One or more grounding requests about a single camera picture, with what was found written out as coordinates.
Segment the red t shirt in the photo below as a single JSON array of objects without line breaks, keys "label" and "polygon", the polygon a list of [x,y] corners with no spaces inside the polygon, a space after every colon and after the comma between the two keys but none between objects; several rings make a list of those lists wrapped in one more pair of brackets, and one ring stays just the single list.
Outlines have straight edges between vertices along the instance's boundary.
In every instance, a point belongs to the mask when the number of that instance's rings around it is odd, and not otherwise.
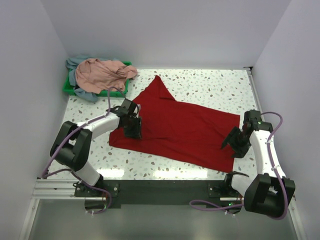
[{"label": "red t shirt", "polygon": [[177,101],[158,75],[133,101],[141,105],[142,137],[126,137],[119,128],[110,133],[110,146],[226,173],[233,170],[234,152],[221,145],[239,126],[239,115]]}]

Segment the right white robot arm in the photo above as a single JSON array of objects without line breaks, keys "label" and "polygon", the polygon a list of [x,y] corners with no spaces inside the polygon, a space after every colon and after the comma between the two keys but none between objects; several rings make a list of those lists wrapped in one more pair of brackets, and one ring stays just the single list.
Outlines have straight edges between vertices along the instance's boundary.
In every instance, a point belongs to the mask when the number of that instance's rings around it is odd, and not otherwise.
[{"label": "right white robot arm", "polygon": [[234,158],[243,158],[253,149],[257,175],[251,179],[247,174],[232,171],[223,181],[223,192],[230,197],[239,193],[246,211],[282,220],[295,193],[295,182],[287,178],[279,163],[274,146],[278,127],[262,119],[258,110],[244,113],[241,128],[234,127],[221,146],[230,146]]}]

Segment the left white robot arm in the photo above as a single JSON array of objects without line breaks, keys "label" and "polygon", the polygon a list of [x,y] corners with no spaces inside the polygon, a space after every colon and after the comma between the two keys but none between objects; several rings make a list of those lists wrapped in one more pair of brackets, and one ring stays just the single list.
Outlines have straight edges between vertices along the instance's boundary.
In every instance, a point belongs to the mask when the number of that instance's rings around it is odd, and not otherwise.
[{"label": "left white robot arm", "polygon": [[104,179],[89,163],[91,142],[95,138],[121,129],[124,136],[141,139],[141,106],[129,99],[121,105],[109,107],[106,113],[84,122],[66,121],[62,124],[50,150],[51,160],[68,167],[82,182],[92,196],[99,196],[104,190]]}]

